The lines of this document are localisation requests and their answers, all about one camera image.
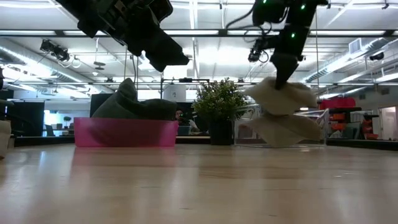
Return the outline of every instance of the pink bin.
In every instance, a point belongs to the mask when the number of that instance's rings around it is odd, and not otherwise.
[[[174,147],[178,122],[75,118],[77,147]]]

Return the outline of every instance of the white cloth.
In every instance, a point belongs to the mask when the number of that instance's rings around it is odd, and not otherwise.
[[[304,139],[321,139],[322,129],[316,121],[294,115],[302,107],[317,107],[317,98],[311,89],[301,83],[286,83],[281,90],[274,86],[274,77],[265,78],[244,92],[268,113],[243,125],[250,127],[273,147],[288,147]]]
[[[0,121],[0,157],[6,156],[10,137],[11,137],[10,122]]]

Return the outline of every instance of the ceiling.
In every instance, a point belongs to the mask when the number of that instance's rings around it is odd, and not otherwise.
[[[223,29],[225,24],[245,14],[250,10],[253,0],[171,0],[174,12],[164,19],[161,28],[169,29]],[[319,7],[316,18],[311,26],[312,30],[322,29],[347,29],[347,30],[389,30],[397,29],[398,0],[387,0],[390,4],[387,9],[384,0],[330,0],[331,8]],[[76,19],[69,15],[63,8],[57,6],[53,0],[35,1],[0,1],[0,30],[77,30]],[[234,26],[250,25],[251,17],[248,17]],[[274,29],[282,29],[281,24],[274,24]],[[33,53],[47,57],[57,64],[55,59],[40,51],[40,45],[44,39],[50,39],[54,43],[68,49],[69,53],[78,58],[80,63],[74,61],[68,70],[83,75],[87,80],[103,82],[107,78],[113,78],[121,82],[124,77],[134,77],[134,65],[126,56],[126,48],[115,40],[100,37],[98,48],[96,39],[88,37],[3,37],[13,43],[30,50]],[[352,37],[322,37],[308,38],[303,54],[306,60],[300,63],[297,71],[292,75],[291,81],[301,82],[312,70],[322,68],[328,60],[341,55],[348,50],[348,44],[357,39]],[[263,78],[275,75],[275,67],[271,63],[249,63],[248,54],[252,43],[247,43],[241,37],[197,37],[195,46],[192,37],[174,37],[180,44],[184,53],[193,55],[197,52],[196,60],[198,72],[193,69],[194,63],[188,64],[187,76],[194,78],[209,78],[219,80],[230,77],[232,80],[244,78],[246,82],[260,82]],[[339,82],[350,75],[363,70],[377,67],[381,63],[396,58],[395,45],[385,48],[385,60],[367,61],[363,57],[356,58],[354,62],[341,66],[332,73],[319,79],[319,82]],[[96,71],[94,61],[106,64],[104,70]],[[160,73],[148,66],[138,69],[139,82],[159,82]],[[140,88],[153,88],[142,85]]]

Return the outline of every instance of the gray cloth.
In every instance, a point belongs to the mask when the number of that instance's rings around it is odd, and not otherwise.
[[[168,100],[137,100],[137,90],[130,78],[125,79],[118,91],[109,97],[93,114],[93,118],[172,120],[177,104]]]

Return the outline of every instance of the person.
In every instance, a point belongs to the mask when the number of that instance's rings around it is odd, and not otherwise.
[[[191,119],[185,118],[184,113],[180,108],[177,108],[175,112],[175,120],[178,121],[178,125],[180,126],[191,126],[191,132],[200,132],[197,124],[195,124]]]

